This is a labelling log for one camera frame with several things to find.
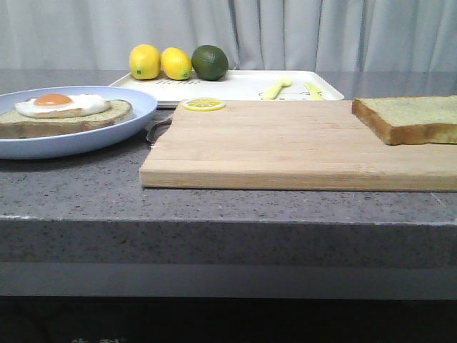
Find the light blue plate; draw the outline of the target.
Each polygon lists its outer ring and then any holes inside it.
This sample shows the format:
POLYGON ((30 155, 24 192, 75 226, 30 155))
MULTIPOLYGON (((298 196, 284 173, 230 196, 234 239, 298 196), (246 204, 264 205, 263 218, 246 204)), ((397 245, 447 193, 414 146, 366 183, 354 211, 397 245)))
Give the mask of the light blue plate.
POLYGON ((81 154, 119 143, 141 131, 154 117, 157 99, 142 91, 112 86, 57 86, 1 95, 1 112, 20 101, 43 94, 98 94, 105 99, 123 99, 133 107, 133 117, 108 127, 74 134, 27 139, 2 139, 2 159, 48 159, 81 154))

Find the toast bread slice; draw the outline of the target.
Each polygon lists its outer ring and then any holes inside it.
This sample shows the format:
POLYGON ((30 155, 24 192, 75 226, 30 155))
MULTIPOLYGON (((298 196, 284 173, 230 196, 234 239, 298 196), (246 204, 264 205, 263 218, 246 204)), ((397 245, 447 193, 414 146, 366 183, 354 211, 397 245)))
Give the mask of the toast bread slice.
POLYGON ((120 124, 134 118, 133 106, 126 100, 111 100, 107 111, 70 118, 35 119, 15 109, 1 114, 1 138, 25 139, 73 134, 120 124))
POLYGON ((455 144, 456 96, 355 98, 351 108, 384 144, 455 144))

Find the fried egg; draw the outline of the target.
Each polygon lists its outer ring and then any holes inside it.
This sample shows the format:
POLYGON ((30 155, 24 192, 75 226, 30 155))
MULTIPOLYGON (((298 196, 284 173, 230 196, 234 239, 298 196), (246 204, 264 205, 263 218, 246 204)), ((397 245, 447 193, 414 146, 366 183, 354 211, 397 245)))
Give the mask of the fried egg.
POLYGON ((71 118, 107 111, 111 102, 95 94, 45 94, 15 104, 15 110, 36 119, 71 118))

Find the white rectangular tray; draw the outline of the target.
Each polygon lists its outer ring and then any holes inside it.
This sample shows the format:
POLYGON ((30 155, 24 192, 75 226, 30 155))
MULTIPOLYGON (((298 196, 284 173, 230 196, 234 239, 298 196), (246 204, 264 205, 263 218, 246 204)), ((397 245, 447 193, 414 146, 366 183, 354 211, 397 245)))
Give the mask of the white rectangular tray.
POLYGON ((291 85, 278 93, 278 100, 308 100, 307 84, 320 89, 325 100, 342 100, 344 95, 312 71, 230 70, 218 81, 206 81, 193 75, 189 80, 175 81, 162 75, 140 81, 126 74, 112 83, 154 96, 159 108, 175 108, 186 99, 212 97, 221 100, 259 100, 261 94, 281 79, 290 79, 291 85))

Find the wooden cutting board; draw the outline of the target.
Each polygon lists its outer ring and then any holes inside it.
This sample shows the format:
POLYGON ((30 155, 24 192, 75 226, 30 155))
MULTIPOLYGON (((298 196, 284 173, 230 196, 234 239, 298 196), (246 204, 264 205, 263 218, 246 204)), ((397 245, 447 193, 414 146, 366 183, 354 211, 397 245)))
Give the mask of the wooden cutting board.
POLYGON ((139 174, 145 187, 451 192, 456 147, 384 144, 349 101, 179 105, 139 174))

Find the lemon slice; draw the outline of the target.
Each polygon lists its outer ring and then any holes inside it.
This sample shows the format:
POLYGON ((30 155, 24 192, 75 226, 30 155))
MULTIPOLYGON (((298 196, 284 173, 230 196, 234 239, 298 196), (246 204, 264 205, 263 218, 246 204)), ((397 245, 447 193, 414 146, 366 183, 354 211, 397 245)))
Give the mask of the lemon slice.
POLYGON ((212 97, 189 99, 183 103, 183 108, 191 111, 216 111, 225 106, 224 101, 212 97))

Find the green lime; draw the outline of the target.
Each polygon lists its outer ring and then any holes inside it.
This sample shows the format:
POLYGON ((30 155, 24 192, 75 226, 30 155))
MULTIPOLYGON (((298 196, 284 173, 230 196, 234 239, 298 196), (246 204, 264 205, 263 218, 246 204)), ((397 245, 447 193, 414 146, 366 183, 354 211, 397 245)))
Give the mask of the green lime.
POLYGON ((191 57, 191 63, 200 79, 217 81, 229 70, 229 61, 225 52, 213 45, 197 47, 191 57))

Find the yellow plastic knife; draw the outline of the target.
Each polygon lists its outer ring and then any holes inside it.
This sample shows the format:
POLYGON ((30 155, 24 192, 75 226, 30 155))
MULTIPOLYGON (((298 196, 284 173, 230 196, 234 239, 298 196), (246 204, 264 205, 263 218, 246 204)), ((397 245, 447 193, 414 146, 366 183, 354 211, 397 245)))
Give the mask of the yellow plastic knife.
POLYGON ((324 100, 323 90, 319 86, 317 86, 311 82, 305 82, 303 85, 306 87, 306 89, 309 93, 310 100, 313 100, 313 101, 314 100, 316 100, 316 101, 324 100))

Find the right yellow lemon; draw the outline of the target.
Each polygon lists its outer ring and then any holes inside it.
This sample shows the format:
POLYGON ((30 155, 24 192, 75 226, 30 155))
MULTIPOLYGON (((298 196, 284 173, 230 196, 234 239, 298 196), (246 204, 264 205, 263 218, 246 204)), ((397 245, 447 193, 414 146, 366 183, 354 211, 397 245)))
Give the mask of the right yellow lemon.
POLYGON ((161 54, 161 65, 165 75, 170 79, 181 81, 191 77, 191 58, 179 48, 165 49, 161 54))

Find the yellow lemon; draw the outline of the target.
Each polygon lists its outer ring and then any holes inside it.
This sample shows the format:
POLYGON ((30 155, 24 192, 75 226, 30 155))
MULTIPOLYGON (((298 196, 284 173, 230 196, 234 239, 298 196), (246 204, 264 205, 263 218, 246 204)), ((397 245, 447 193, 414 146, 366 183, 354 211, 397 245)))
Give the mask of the yellow lemon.
POLYGON ((131 75, 137 80, 155 79, 161 72, 161 54, 150 44, 140 44, 130 52, 131 75))
POLYGON ((165 49, 161 54, 161 65, 165 75, 170 79, 181 81, 191 77, 191 58, 179 48, 165 49))

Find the left yellow lemon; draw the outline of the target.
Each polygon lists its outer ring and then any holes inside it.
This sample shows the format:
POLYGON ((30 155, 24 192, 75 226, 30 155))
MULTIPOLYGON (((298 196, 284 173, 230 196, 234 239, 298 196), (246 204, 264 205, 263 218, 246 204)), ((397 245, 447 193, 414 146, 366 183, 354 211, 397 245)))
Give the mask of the left yellow lemon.
POLYGON ((161 72, 161 54, 150 44, 140 44, 130 52, 131 75, 137 80, 155 79, 161 72))

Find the grey curtain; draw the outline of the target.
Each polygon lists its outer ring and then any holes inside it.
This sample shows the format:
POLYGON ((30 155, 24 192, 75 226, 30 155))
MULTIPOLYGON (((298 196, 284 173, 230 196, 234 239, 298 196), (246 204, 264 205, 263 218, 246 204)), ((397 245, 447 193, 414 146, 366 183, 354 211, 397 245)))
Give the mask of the grey curtain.
POLYGON ((113 69, 147 43, 234 69, 456 70, 454 1, 3 1, 4 69, 113 69))

